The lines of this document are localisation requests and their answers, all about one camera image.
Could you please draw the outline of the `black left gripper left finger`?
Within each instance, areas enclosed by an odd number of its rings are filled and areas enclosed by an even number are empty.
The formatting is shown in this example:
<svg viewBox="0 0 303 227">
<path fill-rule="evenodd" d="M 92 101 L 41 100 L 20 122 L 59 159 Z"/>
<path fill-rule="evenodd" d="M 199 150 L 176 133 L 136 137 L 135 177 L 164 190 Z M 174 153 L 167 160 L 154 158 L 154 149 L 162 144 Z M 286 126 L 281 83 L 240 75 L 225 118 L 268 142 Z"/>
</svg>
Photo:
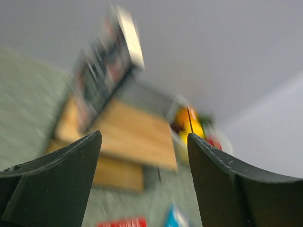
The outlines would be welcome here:
<svg viewBox="0 0 303 227">
<path fill-rule="evenodd" d="M 100 154 L 100 131 L 0 173 L 2 227 L 80 227 Z"/>
</svg>

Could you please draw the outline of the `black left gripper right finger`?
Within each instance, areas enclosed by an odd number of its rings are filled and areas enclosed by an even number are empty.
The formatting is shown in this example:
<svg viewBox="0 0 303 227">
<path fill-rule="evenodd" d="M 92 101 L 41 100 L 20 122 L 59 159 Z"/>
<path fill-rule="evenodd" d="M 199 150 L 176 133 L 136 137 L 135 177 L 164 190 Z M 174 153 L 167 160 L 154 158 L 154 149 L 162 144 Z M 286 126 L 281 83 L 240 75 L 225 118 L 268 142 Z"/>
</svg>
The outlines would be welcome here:
<svg viewBox="0 0 303 227">
<path fill-rule="evenodd" d="M 300 227 L 303 181 L 252 166 L 189 134 L 187 150 L 204 227 Z"/>
</svg>

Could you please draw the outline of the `blue comic cover book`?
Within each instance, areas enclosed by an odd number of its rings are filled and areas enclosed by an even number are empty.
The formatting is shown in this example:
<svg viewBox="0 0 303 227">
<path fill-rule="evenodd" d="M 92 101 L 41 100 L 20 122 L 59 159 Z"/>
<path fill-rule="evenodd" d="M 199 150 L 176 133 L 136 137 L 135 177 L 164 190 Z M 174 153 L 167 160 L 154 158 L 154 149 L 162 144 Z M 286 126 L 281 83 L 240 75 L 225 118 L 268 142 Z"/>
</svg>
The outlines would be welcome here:
<svg viewBox="0 0 303 227">
<path fill-rule="evenodd" d="M 172 205 L 168 210 L 163 226 L 192 227 L 193 225 L 187 216 L 176 205 Z"/>
</svg>

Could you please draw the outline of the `red 13-storey treehouse book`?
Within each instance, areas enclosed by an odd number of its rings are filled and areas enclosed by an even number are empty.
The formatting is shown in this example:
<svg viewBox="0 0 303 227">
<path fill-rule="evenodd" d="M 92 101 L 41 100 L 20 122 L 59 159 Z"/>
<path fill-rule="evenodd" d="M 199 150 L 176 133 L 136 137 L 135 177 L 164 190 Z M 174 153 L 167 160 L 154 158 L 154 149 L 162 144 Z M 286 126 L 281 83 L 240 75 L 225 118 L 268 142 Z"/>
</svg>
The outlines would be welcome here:
<svg viewBox="0 0 303 227">
<path fill-rule="evenodd" d="M 145 217 L 137 216 L 98 223 L 96 227 L 147 227 Z"/>
</svg>

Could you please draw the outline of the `dark grey cover book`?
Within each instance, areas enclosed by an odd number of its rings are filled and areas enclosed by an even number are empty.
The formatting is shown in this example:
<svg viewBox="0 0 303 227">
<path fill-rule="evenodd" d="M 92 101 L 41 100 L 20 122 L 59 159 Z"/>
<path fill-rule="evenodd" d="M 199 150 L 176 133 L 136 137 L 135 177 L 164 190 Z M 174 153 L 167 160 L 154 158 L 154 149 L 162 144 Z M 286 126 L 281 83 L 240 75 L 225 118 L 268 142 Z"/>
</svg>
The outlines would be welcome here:
<svg viewBox="0 0 303 227">
<path fill-rule="evenodd" d="M 123 7 L 112 6 L 101 21 L 100 32 L 92 40 L 90 50 L 80 53 L 74 68 L 79 131 L 87 132 L 123 83 L 144 68 L 132 15 Z"/>
</svg>

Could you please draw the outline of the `white plastic fruit basket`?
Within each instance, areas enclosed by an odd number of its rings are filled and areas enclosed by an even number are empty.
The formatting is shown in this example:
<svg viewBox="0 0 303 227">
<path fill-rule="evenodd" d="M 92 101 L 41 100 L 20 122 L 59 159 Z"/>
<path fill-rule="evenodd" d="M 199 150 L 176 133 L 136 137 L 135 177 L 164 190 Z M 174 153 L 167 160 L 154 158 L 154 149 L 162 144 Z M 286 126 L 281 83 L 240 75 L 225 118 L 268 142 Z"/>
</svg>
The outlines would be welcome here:
<svg viewBox="0 0 303 227">
<path fill-rule="evenodd" d="M 187 137 L 189 132 L 184 131 L 176 122 L 177 111 L 184 107 L 192 107 L 197 114 L 198 122 L 194 123 L 193 134 L 201 137 L 215 148 L 229 155 L 234 155 L 232 145 L 223 132 L 214 127 L 214 118 L 210 114 L 198 113 L 197 110 L 182 96 L 175 96 L 167 111 L 166 119 L 169 122 L 174 149 L 178 158 L 185 164 L 189 164 L 187 151 Z"/>
</svg>

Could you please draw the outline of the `orange round fruit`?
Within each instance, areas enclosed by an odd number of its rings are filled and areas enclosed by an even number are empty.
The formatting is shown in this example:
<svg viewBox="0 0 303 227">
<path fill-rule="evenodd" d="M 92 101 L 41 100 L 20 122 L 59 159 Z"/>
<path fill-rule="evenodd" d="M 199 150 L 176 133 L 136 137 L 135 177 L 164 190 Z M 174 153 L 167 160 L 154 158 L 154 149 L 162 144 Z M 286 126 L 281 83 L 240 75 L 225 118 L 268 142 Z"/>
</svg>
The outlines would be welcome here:
<svg viewBox="0 0 303 227">
<path fill-rule="evenodd" d="M 194 123 L 198 122 L 196 111 L 190 106 L 184 106 L 177 111 L 177 124 L 186 132 L 192 133 Z"/>
</svg>

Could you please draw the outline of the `wooden two-tier metal shelf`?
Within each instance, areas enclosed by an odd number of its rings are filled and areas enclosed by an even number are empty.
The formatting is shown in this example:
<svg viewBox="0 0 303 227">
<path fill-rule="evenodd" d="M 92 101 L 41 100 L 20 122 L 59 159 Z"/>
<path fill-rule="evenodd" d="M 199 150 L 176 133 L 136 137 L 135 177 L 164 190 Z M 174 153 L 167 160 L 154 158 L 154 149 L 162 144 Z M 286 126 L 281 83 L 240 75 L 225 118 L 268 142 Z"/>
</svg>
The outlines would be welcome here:
<svg viewBox="0 0 303 227">
<path fill-rule="evenodd" d="M 162 118 L 113 101 L 95 121 L 102 134 L 93 186 L 144 191 L 144 166 L 177 172 L 169 124 Z"/>
</svg>

